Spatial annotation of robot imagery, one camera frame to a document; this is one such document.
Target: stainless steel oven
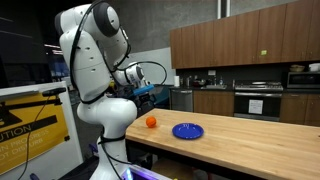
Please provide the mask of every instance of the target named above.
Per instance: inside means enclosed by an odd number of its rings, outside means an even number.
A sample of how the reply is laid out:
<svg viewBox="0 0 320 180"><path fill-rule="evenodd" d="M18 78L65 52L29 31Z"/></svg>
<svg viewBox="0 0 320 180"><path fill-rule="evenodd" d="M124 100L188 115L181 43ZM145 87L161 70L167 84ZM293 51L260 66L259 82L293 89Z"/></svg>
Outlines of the stainless steel oven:
<svg viewBox="0 0 320 180"><path fill-rule="evenodd" d="M234 117L279 121L282 91L280 82L242 81L236 84Z"/></svg>

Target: caution sign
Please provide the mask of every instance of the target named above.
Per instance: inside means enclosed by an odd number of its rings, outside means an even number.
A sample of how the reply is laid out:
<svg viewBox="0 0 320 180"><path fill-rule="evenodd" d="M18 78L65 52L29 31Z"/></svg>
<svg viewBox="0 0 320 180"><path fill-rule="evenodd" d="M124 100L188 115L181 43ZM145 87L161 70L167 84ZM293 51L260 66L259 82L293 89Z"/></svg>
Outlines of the caution sign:
<svg viewBox="0 0 320 180"><path fill-rule="evenodd" d="M42 94L0 102L0 175L69 139L60 99Z"/></svg>

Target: orange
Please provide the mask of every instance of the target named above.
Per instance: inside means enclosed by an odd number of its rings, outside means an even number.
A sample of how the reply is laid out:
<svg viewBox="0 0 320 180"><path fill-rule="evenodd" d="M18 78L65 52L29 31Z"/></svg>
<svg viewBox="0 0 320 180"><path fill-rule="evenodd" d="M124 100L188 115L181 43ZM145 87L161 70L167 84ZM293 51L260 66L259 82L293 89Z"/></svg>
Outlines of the orange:
<svg viewBox="0 0 320 180"><path fill-rule="evenodd" d="M147 117L147 119L146 119L146 125L147 125L149 128L155 127L156 124L157 124L157 119L156 119L154 116L149 116L149 117Z"/></svg>

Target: wooden table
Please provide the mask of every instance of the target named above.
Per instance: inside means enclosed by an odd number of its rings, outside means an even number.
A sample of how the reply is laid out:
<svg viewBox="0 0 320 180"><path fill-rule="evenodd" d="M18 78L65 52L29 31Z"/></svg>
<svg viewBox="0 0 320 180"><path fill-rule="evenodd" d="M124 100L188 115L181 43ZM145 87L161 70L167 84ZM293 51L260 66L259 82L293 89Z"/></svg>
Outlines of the wooden table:
<svg viewBox="0 0 320 180"><path fill-rule="evenodd" d="M145 124L150 115L155 128ZM185 122L202 126L203 136L173 136ZM320 179L319 127L153 109L129 126L126 139L263 179Z"/></svg>

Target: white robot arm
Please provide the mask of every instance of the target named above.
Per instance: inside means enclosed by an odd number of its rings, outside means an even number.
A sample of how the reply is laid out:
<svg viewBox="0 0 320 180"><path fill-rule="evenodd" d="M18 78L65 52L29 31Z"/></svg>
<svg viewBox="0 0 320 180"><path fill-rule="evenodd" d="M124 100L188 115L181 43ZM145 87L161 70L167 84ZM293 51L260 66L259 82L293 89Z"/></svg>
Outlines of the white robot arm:
<svg viewBox="0 0 320 180"><path fill-rule="evenodd" d="M136 95L153 86L146 84L138 64L119 70L130 45L115 10L106 2L95 1L63 11L56 16L55 26L61 35L60 46L71 82L80 94L78 116L104 127L97 141L99 165L91 179L124 179L128 175L128 165L120 163L127 162L124 135L136 119L137 107L127 99L106 97L105 90L111 77L120 85L138 85Z"/></svg>

